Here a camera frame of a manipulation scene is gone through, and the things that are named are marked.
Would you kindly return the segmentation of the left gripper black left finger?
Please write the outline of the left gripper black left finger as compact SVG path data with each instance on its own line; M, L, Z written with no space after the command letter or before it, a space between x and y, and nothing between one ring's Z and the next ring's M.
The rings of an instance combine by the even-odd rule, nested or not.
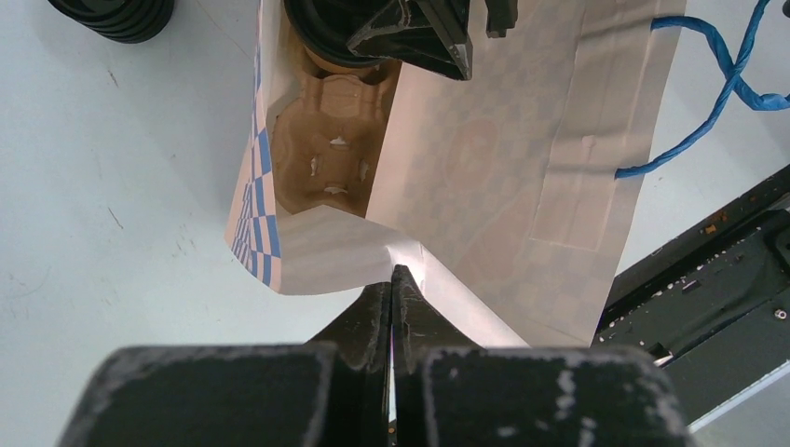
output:
M62 446L385 446L391 286L365 287L301 345L113 352Z

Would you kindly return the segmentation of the black cup lid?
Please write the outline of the black cup lid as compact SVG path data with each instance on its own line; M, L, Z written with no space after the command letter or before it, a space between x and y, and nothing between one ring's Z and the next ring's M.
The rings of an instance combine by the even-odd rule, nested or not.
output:
M357 56L347 42L386 1L284 0L287 17L306 47L322 60L344 68L373 67L385 58Z

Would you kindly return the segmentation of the separated brown pulp cup carrier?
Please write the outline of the separated brown pulp cup carrier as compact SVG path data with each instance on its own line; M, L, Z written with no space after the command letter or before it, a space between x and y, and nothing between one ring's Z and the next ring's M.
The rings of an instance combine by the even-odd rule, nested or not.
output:
M300 91L278 113L270 143L275 194L288 213L366 214L401 68L345 68L305 48L294 55Z

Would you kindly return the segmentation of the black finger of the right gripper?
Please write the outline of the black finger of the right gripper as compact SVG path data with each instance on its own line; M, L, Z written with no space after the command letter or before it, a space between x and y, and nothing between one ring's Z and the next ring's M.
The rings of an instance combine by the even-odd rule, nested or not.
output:
M347 40L360 57L393 59L456 81L472 77L469 1L386 1Z
M517 0L485 0L487 8L486 35L489 38L504 38L518 20Z

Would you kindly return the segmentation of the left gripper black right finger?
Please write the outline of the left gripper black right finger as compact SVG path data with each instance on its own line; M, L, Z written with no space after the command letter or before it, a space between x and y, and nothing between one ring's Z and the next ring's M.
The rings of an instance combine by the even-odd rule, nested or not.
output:
M680 402L629 347L481 347L442 316L403 265L391 336L401 446L690 446Z

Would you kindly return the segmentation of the paper takeout bag blue handles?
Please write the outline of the paper takeout bag blue handles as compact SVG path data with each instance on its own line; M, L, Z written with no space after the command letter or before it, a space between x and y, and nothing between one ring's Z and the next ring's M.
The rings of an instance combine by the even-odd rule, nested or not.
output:
M522 1L506 38L470 10L473 75L402 68L364 216L277 201L270 143L309 50L282 1L255 12L250 136L225 240L270 290L320 295L398 264L483 345L588 345L643 177L620 179L696 128L669 101L711 105L725 77L702 34L668 17L746 24L750 1Z

